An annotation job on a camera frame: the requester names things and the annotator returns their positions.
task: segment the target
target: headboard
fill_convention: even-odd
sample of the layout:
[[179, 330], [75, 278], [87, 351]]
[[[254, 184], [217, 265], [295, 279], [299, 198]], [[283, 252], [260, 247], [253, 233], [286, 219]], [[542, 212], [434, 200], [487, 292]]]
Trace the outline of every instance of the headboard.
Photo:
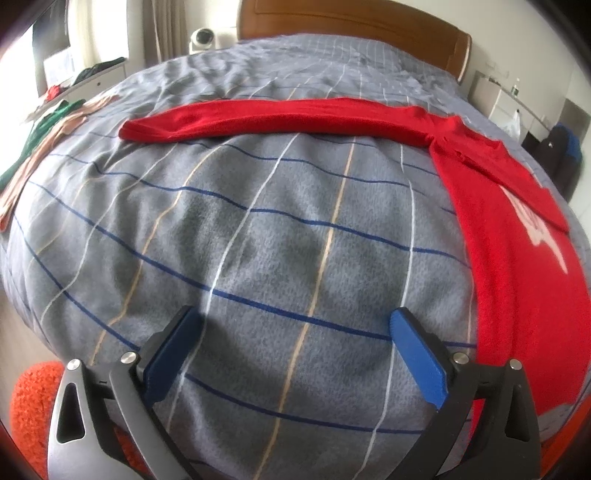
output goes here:
[[295, 33], [381, 40], [447, 70], [458, 82], [472, 46], [469, 34], [392, 0], [241, 0], [239, 39]]

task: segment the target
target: bed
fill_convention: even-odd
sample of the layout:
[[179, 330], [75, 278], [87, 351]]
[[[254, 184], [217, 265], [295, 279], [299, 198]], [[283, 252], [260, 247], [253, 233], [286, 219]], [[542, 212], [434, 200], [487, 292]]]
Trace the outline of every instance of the bed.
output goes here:
[[[433, 414], [391, 355], [389, 314], [405, 297], [450, 349], [478, 347], [465, 243], [428, 152], [303, 134], [136, 144], [118, 138], [123, 122], [222, 98], [457, 114], [554, 193], [587, 284], [589, 244], [537, 163], [460, 95], [471, 41], [456, 27], [387, 0], [244, 0], [239, 37], [110, 90], [120, 99], [27, 183], [2, 236], [2, 282], [61, 359], [90, 364], [199, 306], [205, 334], [155, 412], [207, 478], [386, 478]], [[542, 437], [575, 406], [540, 417]]]

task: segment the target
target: green garment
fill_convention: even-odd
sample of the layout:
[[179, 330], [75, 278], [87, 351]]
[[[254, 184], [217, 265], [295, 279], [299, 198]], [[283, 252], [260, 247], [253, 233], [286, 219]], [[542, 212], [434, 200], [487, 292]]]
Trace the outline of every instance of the green garment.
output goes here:
[[41, 143], [41, 140], [46, 137], [55, 124], [74, 110], [78, 110], [84, 105], [84, 102], [85, 100], [78, 100], [74, 103], [68, 103], [66, 100], [63, 100], [52, 113], [49, 113], [39, 120], [39, 123], [31, 130], [31, 133], [29, 133], [18, 160], [0, 175], [0, 191], [6, 188], [6, 185], [8, 185], [8, 182], [10, 182], [18, 168], [33, 153], [37, 148], [37, 145]]

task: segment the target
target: white print on red shirt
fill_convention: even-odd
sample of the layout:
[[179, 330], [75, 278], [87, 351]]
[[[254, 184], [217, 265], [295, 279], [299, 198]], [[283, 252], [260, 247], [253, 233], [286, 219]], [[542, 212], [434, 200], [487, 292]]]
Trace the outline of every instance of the white print on red shirt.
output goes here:
[[503, 186], [500, 187], [505, 195], [507, 195], [511, 205], [513, 205], [515, 213], [517, 213], [517, 218], [521, 221], [521, 223], [523, 223], [523, 226], [530, 237], [531, 243], [534, 244], [535, 247], [537, 247], [542, 242], [546, 243], [546, 245], [550, 247], [558, 259], [558, 263], [560, 264], [562, 271], [567, 274], [569, 271], [566, 268], [564, 257], [562, 256], [556, 240], [554, 240], [552, 237], [552, 234], [550, 233], [550, 230], [548, 230], [548, 227], [544, 221], [539, 216], [537, 216], [525, 203], [519, 200], [519, 198], [507, 191], [507, 189]]

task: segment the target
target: wooden floor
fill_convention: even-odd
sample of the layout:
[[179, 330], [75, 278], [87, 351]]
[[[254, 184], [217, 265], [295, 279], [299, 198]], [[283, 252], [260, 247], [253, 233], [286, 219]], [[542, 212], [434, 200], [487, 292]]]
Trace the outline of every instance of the wooden floor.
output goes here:
[[23, 323], [0, 287], [0, 420], [10, 431], [8, 409], [18, 377], [30, 366], [56, 360]]

